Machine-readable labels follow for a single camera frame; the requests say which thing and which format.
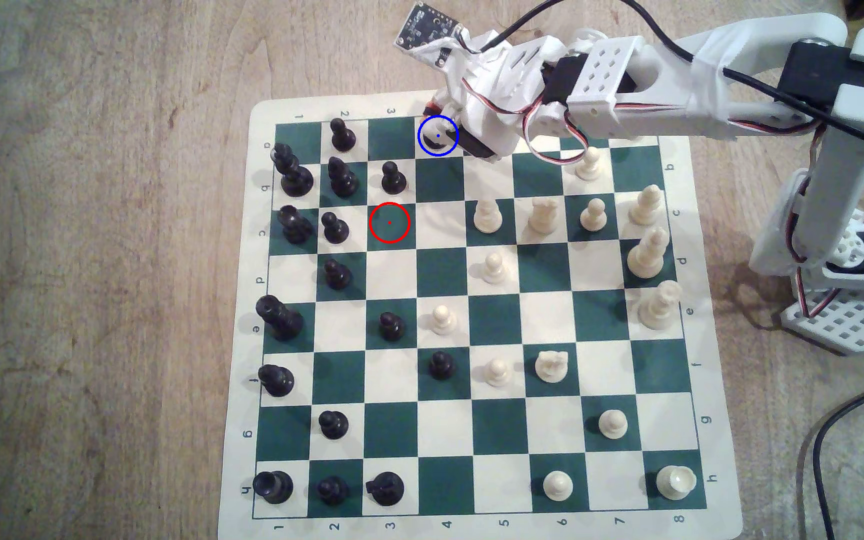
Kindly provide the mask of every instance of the red circle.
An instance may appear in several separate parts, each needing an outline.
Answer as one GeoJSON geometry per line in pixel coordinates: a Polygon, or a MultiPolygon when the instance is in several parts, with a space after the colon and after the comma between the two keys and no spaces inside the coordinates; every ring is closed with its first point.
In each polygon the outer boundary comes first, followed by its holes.
{"type": "Polygon", "coordinates": [[[380,242],[383,242],[386,244],[395,244],[396,242],[404,239],[405,236],[409,234],[410,229],[412,229],[412,216],[409,215],[409,211],[406,210],[405,207],[402,204],[399,204],[398,202],[392,202],[392,201],[382,202],[381,204],[379,204],[378,206],[373,208],[371,214],[368,215],[368,231],[371,233],[371,235],[373,237],[375,237],[376,240],[378,240],[380,242]],[[373,219],[373,217],[376,217],[376,211],[381,209],[382,207],[384,207],[386,205],[392,205],[394,207],[398,207],[402,211],[402,214],[405,215],[405,219],[408,220],[408,225],[405,227],[405,232],[402,232],[402,236],[396,238],[395,240],[383,240],[382,238],[379,238],[378,234],[376,234],[376,231],[372,228],[372,219],[373,219]]]}

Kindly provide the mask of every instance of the blue circle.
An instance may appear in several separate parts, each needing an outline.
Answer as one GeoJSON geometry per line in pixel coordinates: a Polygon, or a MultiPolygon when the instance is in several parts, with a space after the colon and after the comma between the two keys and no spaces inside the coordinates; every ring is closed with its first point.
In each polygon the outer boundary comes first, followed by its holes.
{"type": "Polygon", "coordinates": [[[418,124],[418,132],[415,133],[415,139],[418,141],[418,147],[421,148],[422,151],[425,152],[426,154],[428,154],[429,156],[446,156],[450,152],[455,150],[455,147],[459,145],[459,126],[457,126],[455,124],[455,122],[453,122],[452,119],[448,116],[443,116],[441,114],[434,114],[434,115],[429,116],[428,118],[422,120],[421,124],[418,124]],[[429,152],[428,148],[426,148],[426,145],[423,144],[423,126],[425,126],[426,122],[428,122],[432,118],[444,118],[444,119],[448,120],[449,124],[452,124],[453,128],[455,128],[455,142],[452,143],[451,148],[449,148],[448,150],[446,150],[442,153],[429,152]]]}

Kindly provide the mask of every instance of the chessboard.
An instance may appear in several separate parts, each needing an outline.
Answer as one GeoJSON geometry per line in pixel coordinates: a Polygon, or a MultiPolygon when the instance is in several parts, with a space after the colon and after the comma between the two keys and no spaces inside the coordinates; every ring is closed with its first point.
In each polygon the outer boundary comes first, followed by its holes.
{"type": "MultiPolygon", "coordinates": [[[[742,528],[733,439],[726,411],[713,306],[686,137],[594,140],[599,178],[536,158],[521,143],[488,163],[461,148],[439,156],[417,132],[432,92],[265,101],[248,126],[245,201],[235,332],[222,460],[220,539],[402,538],[730,539],[742,528]],[[354,131],[345,153],[331,144],[330,120],[354,131]],[[301,197],[283,192],[270,153],[290,145],[314,178],[301,197]],[[337,156],[360,180],[335,195],[328,163],[337,156]],[[388,195],[382,165],[392,161],[408,186],[388,195]],[[646,227],[629,218],[639,193],[663,194],[658,224],[670,233],[664,265],[643,279],[626,266],[646,227]],[[558,202],[556,227],[528,225],[534,197],[558,202]],[[606,203],[606,226],[590,232],[580,214],[606,203]],[[476,201],[494,199],[503,216],[491,234],[473,224],[476,201]],[[292,244],[277,219],[294,206],[314,226],[292,244]],[[349,236],[324,239],[321,217],[344,221],[349,236]],[[499,253],[506,278],[489,284],[484,261],[499,253]],[[328,259],[345,265],[349,286],[327,286],[328,259]],[[681,287],[675,324],[639,322],[639,302],[663,281],[681,287]],[[304,319],[279,340],[258,316],[274,295],[304,319]],[[431,313],[447,306],[457,328],[439,335],[431,313]],[[380,313],[405,321],[386,341],[380,313]],[[456,370],[439,380],[431,356],[448,353],[456,370]],[[536,374],[539,352],[567,353],[567,372],[536,374]],[[495,387],[485,366],[509,362],[495,387]],[[274,397],[258,379],[264,364],[287,368],[294,387],[274,397]],[[599,432],[603,411],[623,411],[618,439],[599,432]],[[340,411],[348,432],[331,440],[318,418],[340,411]],[[667,465],[697,482],[684,498],[658,490],[667,465]],[[255,493],[254,478],[281,471],[293,492],[281,503],[255,493]],[[365,484],[395,472],[401,500],[384,506],[365,484]],[[565,500],[546,496],[544,478],[568,474],[565,500]],[[337,476],[339,504],[316,490],[337,476]]],[[[548,156],[582,152],[574,140],[539,136],[548,156]]]]}

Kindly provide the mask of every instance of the green square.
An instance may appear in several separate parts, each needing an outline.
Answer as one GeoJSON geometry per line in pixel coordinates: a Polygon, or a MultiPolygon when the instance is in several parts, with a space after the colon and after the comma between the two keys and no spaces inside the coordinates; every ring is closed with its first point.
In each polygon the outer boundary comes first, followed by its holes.
{"type": "Polygon", "coordinates": [[[273,255],[306,255],[313,254],[319,250],[319,209],[300,208],[298,215],[308,219],[312,223],[315,233],[300,244],[291,244],[282,235],[282,225],[279,223],[279,210],[271,211],[271,224],[269,231],[269,256],[273,255]]]}
{"type": "Polygon", "coordinates": [[[462,157],[415,160],[415,202],[464,201],[466,183],[462,157]]]}
{"type": "Polygon", "coordinates": [[[329,164],[320,165],[321,172],[318,176],[321,184],[318,186],[318,205],[324,209],[332,207],[361,207],[366,204],[366,194],[369,192],[369,170],[366,163],[346,163],[348,170],[355,173],[359,179],[359,188],[352,196],[343,199],[332,191],[332,180],[329,178],[329,164]]]}
{"type": "Polygon", "coordinates": [[[416,119],[372,118],[368,120],[368,160],[412,160],[416,156],[416,119]]]}
{"type": "Polygon", "coordinates": [[[652,184],[660,190],[666,189],[658,146],[612,148],[609,153],[615,191],[642,191],[652,184]]]}
{"type": "Polygon", "coordinates": [[[318,254],[318,273],[316,274],[316,301],[331,302],[336,300],[366,299],[366,253],[364,252],[334,252],[318,254]],[[344,264],[352,274],[352,281],[344,289],[335,290],[326,283],[326,271],[323,267],[326,261],[334,259],[344,264]]]}
{"type": "Polygon", "coordinates": [[[300,165],[318,164],[322,157],[322,122],[278,124],[275,142],[288,144],[300,165]]]}
{"type": "Polygon", "coordinates": [[[642,450],[636,396],[582,396],[582,418],[585,420],[586,452],[642,450]],[[612,409],[624,412],[629,422],[629,430],[618,439],[610,439],[599,431],[599,416],[612,409]]]}
{"type": "Polygon", "coordinates": [[[468,338],[472,345],[522,343],[519,295],[469,296],[468,338]]]}
{"type": "Polygon", "coordinates": [[[473,399],[472,448],[476,456],[528,454],[525,399],[473,399]]]}
{"type": "Polygon", "coordinates": [[[415,349],[419,316],[415,298],[366,300],[366,349],[415,349]],[[405,335],[398,341],[386,341],[378,332],[378,316],[392,312],[405,321],[405,335]]]}
{"type": "Polygon", "coordinates": [[[473,457],[420,457],[418,514],[457,516],[474,513],[473,457]]]}
{"type": "MultiPolygon", "coordinates": [[[[362,515],[362,460],[336,459],[332,461],[309,461],[308,517],[310,518],[354,518],[362,515]],[[348,485],[348,497],[329,506],[316,495],[316,486],[328,477],[339,477],[348,485]]],[[[302,497],[303,493],[293,494],[302,497]]]]}
{"type": "Polygon", "coordinates": [[[665,256],[662,261],[662,269],[658,274],[648,279],[639,277],[629,270],[629,252],[639,244],[637,239],[619,240],[619,251],[622,253],[622,279],[625,289],[654,288],[665,280],[675,281],[675,258],[672,256],[672,242],[665,248],[665,256]]]}
{"type": "Polygon", "coordinates": [[[311,418],[309,405],[259,407],[255,460],[308,460],[311,418]]]}
{"type": "Polygon", "coordinates": [[[562,195],[562,166],[546,163],[532,153],[513,153],[511,184],[515,197],[562,195]]]}
{"type": "Polygon", "coordinates": [[[565,232],[569,242],[585,242],[588,240],[618,240],[618,221],[616,219],[616,195],[613,193],[598,193],[595,195],[565,196],[565,232]],[[586,230],[579,220],[582,211],[589,206],[589,201],[602,199],[606,204],[606,226],[595,232],[586,230]]]}
{"type": "Polygon", "coordinates": [[[465,201],[465,244],[469,246],[514,246],[516,245],[516,202],[513,199],[498,199],[498,212],[502,214],[502,226],[490,234],[475,227],[475,201],[465,201]]]}
{"type": "Polygon", "coordinates": [[[272,353],[311,353],[314,349],[315,338],[315,302],[289,303],[289,309],[295,310],[302,315],[304,320],[302,330],[297,336],[286,341],[276,339],[272,332],[272,326],[265,324],[265,338],[262,340],[262,354],[272,353]]]}
{"type": "Polygon", "coordinates": [[[366,352],[316,352],[312,362],[313,404],[360,404],[366,393],[366,352]]]}
{"type": "Polygon", "coordinates": [[[412,458],[419,454],[416,401],[366,403],[365,457],[412,458]]]}
{"type": "Polygon", "coordinates": [[[466,248],[418,250],[415,254],[418,296],[465,296],[466,248]]]}
{"type": "Polygon", "coordinates": [[[643,451],[645,465],[645,494],[649,510],[699,510],[706,508],[706,483],[702,476],[702,456],[698,449],[665,449],[643,451]],[[680,500],[669,500],[659,493],[656,475],[666,465],[685,466],[695,473],[695,489],[680,500]]]}
{"type": "Polygon", "coordinates": [[[690,392],[689,356],[684,339],[632,341],[631,365],[639,394],[690,392]]]}
{"type": "Polygon", "coordinates": [[[416,206],[413,203],[402,204],[401,207],[394,204],[369,206],[370,231],[366,240],[367,250],[416,249],[416,224],[412,222],[414,215],[416,215],[416,206]]]}
{"type": "Polygon", "coordinates": [[[576,341],[629,339],[625,291],[583,290],[572,293],[576,341]]]}
{"type": "Polygon", "coordinates": [[[525,358],[525,395],[530,398],[579,395],[579,364],[576,363],[575,343],[523,345],[525,358]],[[545,382],[536,374],[536,360],[542,351],[568,353],[568,371],[559,382],[545,382]]]}
{"type": "Polygon", "coordinates": [[[588,512],[589,488],[586,481],[586,455],[584,453],[534,453],[529,455],[532,474],[532,511],[588,512]],[[561,471],[572,479],[572,495],[562,501],[546,497],[543,482],[552,471],[561,471]]]}
{"type": "Polygon", "coordinates": [[[468,400],[472,399],[470,381],[469,347],[445,347],[418,350],[418,400],[468,400]],[[432,354],[442,351],[455,361],[455,373],[446,380],[438,380],[429,374],[432,354]]]}
{"type": "Polygon", "coordinates": [[[571,290],[567,244],[518,246],[518,286],[522,292],[571,290]]]}

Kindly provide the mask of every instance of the wooden table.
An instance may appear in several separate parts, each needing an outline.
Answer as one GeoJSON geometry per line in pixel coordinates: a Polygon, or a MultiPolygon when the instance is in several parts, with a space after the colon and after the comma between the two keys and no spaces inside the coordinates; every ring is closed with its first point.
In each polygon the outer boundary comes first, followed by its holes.
{"type": "MultiPolygon", "coordinates": [[[[673,37],[841,9],[643,3],[673,37]]],[[[375,4],[0,0],[0,538],[215,537],[249,112],[440,86],[392,46],[411,2],[375,4]]],[[[435,5],[484,31],[532,4],[435,5]]],[[[654,41],[617,2],[528,28],[577,26],[654,41]]],[[[864,390],[864,356],[778,330],[788,282],[746,266],[807,146],[692,140],[748,538],[824,537],[804,441],[864,390]]],[[[824,456],[839,536],[864,538],[864,407],[824,456]]]]}

